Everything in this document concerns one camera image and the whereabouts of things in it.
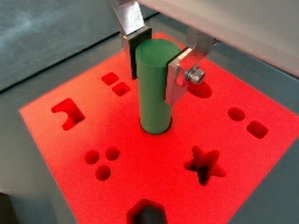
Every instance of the rectangular hole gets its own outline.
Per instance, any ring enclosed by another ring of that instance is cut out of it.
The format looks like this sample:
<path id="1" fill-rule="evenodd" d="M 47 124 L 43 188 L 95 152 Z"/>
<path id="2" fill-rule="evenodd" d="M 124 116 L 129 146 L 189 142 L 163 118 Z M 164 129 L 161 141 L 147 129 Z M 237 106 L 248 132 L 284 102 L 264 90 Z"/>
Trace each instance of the rectangular hole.
<path id="1" fill-rule="evenodd" d="M 247 126 L 247 132 L 257 139 L 261 139 L 267 135 L 268 129 L 260 122 L 253 121 Z"/>

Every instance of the shape cutout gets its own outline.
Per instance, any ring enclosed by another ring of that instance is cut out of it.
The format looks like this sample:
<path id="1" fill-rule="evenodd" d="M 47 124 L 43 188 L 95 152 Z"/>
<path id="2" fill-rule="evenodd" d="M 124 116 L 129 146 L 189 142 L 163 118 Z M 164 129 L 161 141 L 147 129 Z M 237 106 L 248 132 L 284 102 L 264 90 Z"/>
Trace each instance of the shape cutout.
<path id="1" fill-rule="evenodd" d="M 212 150 L 207 153 L 197 147 L 192 147 L 193 159 L 184 164 L 184 169 L 191 172 L 197 172 L 199 183 L 201 186 L 208 184 L 211 176 L 224 178 L 227 176 L 225 171 L 217 165 L 220 152 Z"/>
<path id="2" fill-rule="evenodd" d="M 68 119 L 67 119 L 65 123 L 61 125 L 61 128 L 64 130 L 72 129 L 79 124 L 79 122 L 81 122 L 85 119 L 85 116 L 80 112 L 80 109 L 72 99 L 67 99 L 63 102 L 60 102 L 51 109 L 51 112 L 52 113 L 57 113 L 57 112 L 67 113 Z"/>
<path id="3" fill-rule="evenodd" d="M 164 207 L 141 199 L 127 213 L 127 224 L 167 224 Z"/>

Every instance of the circular hole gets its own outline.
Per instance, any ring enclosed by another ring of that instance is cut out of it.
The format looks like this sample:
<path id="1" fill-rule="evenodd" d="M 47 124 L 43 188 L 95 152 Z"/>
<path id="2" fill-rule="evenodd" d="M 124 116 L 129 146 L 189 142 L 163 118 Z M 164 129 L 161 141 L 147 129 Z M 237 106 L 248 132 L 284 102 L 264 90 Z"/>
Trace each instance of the circular hole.
<path id="1" fill-rule="evenodd" d="M 116 160 L 119 158 L 119 154 L 120 154 L 119 149 L 116 147 L 109 147 L 105 153 L 107 160 L 109 161 Z"/>
<path id="2" fill-rule="evenodd" d="M 245 119 L 245 113 L 240 108 L 231 108 L 228 110 L 228 117 L 236 122 L 241 122 Z"/>
<path id="3" fill-rule="evenodd" d="M 85 159 L 87 164 L 93 165 L 99 161 L 99 152 L 96 150 L 91 150 L 85 154 L 84 159 Z"/>
<path id="4" fill-rule="evenodd" d="M 108 180 L 111 176 L 111 169 L 107 165 L 101 165 L 96 170 L 96 178 L 100 181 Z"/>
<path id="5" fill-rule="evenodd" d="M 189 83 L 187 89 L 193 96 L 201 99 L 211 98 L 211 86 L 205 82 L 200 83 L 199 85 L 193 85 L 192 83 Z"/>

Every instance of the oval hole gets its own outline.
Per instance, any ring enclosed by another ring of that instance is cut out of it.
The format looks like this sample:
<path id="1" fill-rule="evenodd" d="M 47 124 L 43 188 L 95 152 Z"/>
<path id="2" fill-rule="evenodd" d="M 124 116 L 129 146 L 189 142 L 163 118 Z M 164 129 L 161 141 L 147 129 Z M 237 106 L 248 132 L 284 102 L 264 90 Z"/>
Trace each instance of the oval hole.
<path id="1" fill-rule="evenodd" d="M 235 122 L 241 122 L 245 119 L 245 113 L 240 108 L 231 108 L 228 110 L 228 117 Z"/>

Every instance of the metal bracket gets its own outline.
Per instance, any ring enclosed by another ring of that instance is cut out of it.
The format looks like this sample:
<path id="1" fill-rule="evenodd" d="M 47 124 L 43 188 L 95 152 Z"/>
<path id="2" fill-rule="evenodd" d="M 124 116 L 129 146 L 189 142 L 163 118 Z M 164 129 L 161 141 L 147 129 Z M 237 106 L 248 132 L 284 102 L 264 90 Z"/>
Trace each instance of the metal bracket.
<path id="1" fill-rule="evenodd" d="M 136 48 L 152 38 L 152 29 L 145 26 L 139 3 L 133 0 L 107 0 L 120 30 L 123 49 L 131 65 L 132 79 L 136 79 Z"/>
<path id="2" fill-rule="evenodd" d="M 173 105 L 187 94 L 188 82 L 197 85 L 204 78 L 199 62 L 208 54 L 215 38 L 191 27 L 187 31 L 187 42 L 191 47 L 184 49 L 168 63 L 165 103 Z"/>

